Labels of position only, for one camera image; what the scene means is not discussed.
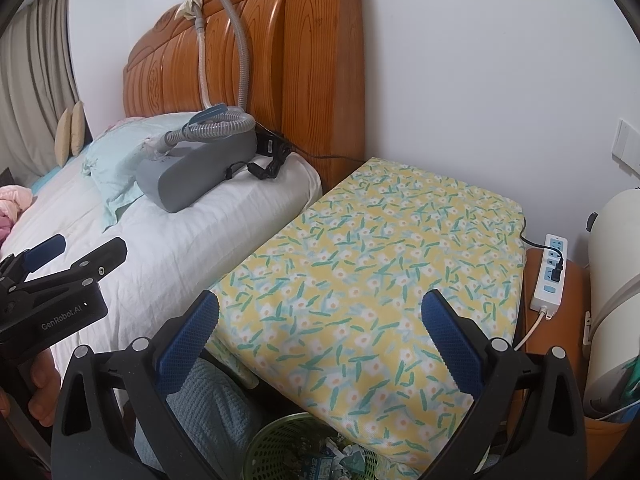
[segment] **beige curtain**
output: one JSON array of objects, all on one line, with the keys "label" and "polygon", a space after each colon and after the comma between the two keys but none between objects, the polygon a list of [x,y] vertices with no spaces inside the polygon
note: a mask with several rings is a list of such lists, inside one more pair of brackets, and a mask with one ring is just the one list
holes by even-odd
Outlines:
[{"label": "beige curtain", "polygon": [[35,0],[0,38],[0,171],[23,186],[55,167],[58,119],[78,101],[67,9],[68,0]]}]

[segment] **pink blanket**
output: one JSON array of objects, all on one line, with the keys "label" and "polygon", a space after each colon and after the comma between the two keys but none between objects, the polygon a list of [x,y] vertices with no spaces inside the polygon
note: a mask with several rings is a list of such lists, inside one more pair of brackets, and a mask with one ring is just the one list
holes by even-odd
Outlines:
[{"label": "pink blanket", "polygon": [[22,186],[0,187],[0,245],[18,221],[20,213],[33,201],[31,189]]}]

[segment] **brown leather surface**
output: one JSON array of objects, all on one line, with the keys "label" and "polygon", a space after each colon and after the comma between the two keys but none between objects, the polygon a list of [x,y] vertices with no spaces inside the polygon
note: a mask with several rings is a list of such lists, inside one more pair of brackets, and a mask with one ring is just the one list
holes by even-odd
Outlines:
[{"label": "brown leather surface", "polygon": [[[231,0],[251,59],[247,109],[313,155],[364,160],[364,33],[361,0]],[[128,117],[202,109],[193,22],[177,6],[133,47],[124,69]],[[233,105],[239,60],[219,0],[204,0],[206,73],[212,103]],[[324,190],[355,170],[344,158],[305,156]]]},{"label": "brown leather surface", "polygon": [[[518,315],[516,341],[520,340],[538,318],[538,313],[529,308],[538,280],[538,271],[543,251],[527,251],[527,263],[522,285],[522,304]],[[523,350],[533,354],[545,354],[552,346],[561,346],[566,351],[576,375],[580,394],[588,371],[588,361],[582,356],[582,329],[584,313],[590,308],[591,291],[589,273],[582,267],[567,262],[562,303],[551,320],[544,320],[524,344]],[[523,392],[513,396],[507,420],[507,432],[511,434],[522,408]],[[629,424],[613,424],[584,418],[587,433],[587,473],[590,478],[604,464],[626,433]]]}]

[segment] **wooden headboard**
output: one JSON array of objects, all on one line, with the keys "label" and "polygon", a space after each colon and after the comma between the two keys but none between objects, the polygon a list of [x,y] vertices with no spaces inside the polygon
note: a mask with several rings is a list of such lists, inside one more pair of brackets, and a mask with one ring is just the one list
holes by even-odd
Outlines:
[{"label": "wooden headboard", "polygon": [[[364,159],[361,0],[231,0],[251,54],[248,112],[313,155]],[[127,117],[201,110],[193,22],[177,5],[133,47],[124,69]],[[212,103],[236,103],[235,37],[219,0],[204,0]],[[359,164],[306,156],[329,190]]]}]

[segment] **green basket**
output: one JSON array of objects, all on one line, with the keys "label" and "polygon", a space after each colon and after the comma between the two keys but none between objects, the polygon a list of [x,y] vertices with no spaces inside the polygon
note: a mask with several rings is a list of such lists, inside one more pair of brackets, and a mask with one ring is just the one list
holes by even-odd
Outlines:
[{"label": "green basket", "polygon": [[[293,475],[284,465],[284,455],[303,435],[335,436],[336,431],[310,413],[287,415],[262,428],[249,444],[244,459],[242,480],[291,480]],[[364,449],[366,471],[353,475],[353,480],[377,480],[378,456]]]}]

